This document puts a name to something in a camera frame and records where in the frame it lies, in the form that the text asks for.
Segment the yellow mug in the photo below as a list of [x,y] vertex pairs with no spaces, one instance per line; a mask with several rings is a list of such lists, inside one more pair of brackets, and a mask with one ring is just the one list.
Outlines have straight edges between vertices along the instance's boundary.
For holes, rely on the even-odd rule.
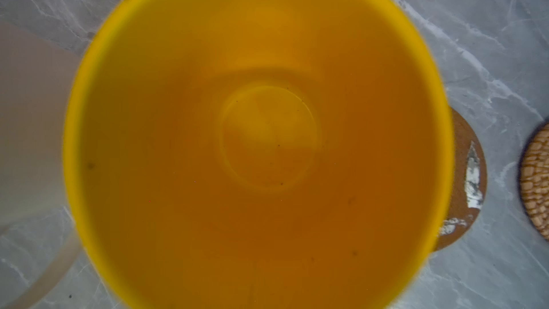
[[393,0],[122,0],[63,145],[128,308],[384,308],[453,186],[443,82]]

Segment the dark brown round coaster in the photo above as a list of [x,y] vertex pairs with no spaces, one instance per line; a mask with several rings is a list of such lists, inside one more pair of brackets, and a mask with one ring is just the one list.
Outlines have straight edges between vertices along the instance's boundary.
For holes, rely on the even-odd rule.
[[471,229],[483,208],[488,185],[482,145],[473,128],[452,110],[455,136],[455,174],[446,219],[439,230],[435,250],[453,244]]

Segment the cream white mug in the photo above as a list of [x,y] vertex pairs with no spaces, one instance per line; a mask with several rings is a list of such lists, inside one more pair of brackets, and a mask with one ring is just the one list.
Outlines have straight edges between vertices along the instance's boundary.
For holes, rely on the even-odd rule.
[[1,23],[1,232],[66,204],[62,139],[79,58]]

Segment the woven rattan round coaster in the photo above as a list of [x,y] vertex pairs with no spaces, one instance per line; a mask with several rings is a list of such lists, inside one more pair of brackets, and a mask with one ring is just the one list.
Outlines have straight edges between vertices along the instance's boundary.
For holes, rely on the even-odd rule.
[[548,241],[548,123],[531,137],[520,161],[520,199],[534,228]]

